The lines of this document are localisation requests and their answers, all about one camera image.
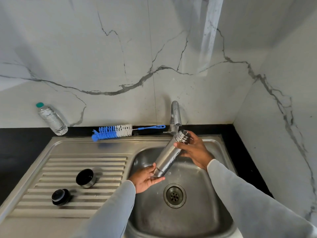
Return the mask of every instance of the black countertop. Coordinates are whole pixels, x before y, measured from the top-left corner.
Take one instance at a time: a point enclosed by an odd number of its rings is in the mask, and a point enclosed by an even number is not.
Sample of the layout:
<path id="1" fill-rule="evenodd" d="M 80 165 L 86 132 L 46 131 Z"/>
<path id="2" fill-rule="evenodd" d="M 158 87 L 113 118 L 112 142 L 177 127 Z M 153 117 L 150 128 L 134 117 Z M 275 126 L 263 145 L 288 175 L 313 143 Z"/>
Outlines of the black countertop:
<path id="1" fill-rule="evenodd" d="M 232 124 L 183 125 L 182 128 L 197 135 L 221 135 L 238 175 L 272 196 Z M 92 135 L 93 129 L 98 127 L 72 127 L 64 136 L 87 137 Z M 153 130 L 137 130 L 133 134 L 149 135 Z M 56 135 L 49 128 L 0 128 L 0 204 L 53 136 Z"/>

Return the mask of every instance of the sleeve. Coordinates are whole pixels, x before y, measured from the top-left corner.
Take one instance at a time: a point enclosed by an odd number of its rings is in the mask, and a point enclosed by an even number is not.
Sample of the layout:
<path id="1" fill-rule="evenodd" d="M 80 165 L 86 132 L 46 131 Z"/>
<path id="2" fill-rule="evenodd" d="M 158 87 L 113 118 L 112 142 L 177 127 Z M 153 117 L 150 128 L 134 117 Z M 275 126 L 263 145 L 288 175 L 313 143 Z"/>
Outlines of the sleeve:
<path id="1" fill-rule="evenodd" d="M 134 206 L 135 187 L 124 181 L 112 196 L 87 220 L 72 238 L 119 238 Z"/>
<path id="2" fill-rule="evenodd" d="M 284 205 L 228 170 L 217 160 L 207 166 L 212 185 L 243 238 L 317 237 L 316 228 Z"/>

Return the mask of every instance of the plastic water bottle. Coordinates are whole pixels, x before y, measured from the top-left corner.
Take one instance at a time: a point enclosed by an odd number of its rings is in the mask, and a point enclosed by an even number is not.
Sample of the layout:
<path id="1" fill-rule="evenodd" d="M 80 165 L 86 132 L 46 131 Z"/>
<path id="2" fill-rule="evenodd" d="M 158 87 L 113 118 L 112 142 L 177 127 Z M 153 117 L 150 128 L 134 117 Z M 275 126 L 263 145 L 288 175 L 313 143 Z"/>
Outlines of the plastic water bottle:
<path id="1" fill-rule="evenodd" d="M 67 133 L 68 128 L 66 124 L 50 106 L 44 105 L 44 103 L 37 103 L 36 106 L 39 116 L 56 135 L 64 135 Z"/>

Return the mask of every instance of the brush handle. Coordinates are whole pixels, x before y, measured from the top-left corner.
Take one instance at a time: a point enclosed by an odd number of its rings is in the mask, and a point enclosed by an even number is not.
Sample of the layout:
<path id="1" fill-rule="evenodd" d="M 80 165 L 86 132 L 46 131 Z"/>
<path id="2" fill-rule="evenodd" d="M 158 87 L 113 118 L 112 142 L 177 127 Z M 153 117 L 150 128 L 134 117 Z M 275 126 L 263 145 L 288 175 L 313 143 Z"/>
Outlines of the brush handle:
<path id="1" fill-rule="evenodd" d="M 148 129 L 148 128 L 165 128 L 165 125 L 157 125 L 157 126 L 151 126 L 151 127 L 142 127 L 138 128 L 138 130 Z"/>

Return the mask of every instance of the drain strainer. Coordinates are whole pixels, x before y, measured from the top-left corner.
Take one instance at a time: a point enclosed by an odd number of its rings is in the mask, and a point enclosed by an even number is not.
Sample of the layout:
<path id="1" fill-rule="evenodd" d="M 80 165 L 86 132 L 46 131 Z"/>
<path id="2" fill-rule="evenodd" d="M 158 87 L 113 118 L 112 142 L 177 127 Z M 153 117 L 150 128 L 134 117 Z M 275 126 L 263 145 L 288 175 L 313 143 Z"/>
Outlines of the drain strainer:
<path id="1" fill-rule="evenodd" d="M 186 192 L 180 184 L 169 184 L 164 189 L 164 200 L 169 207 L 180 208 L 185 204 Z"/>

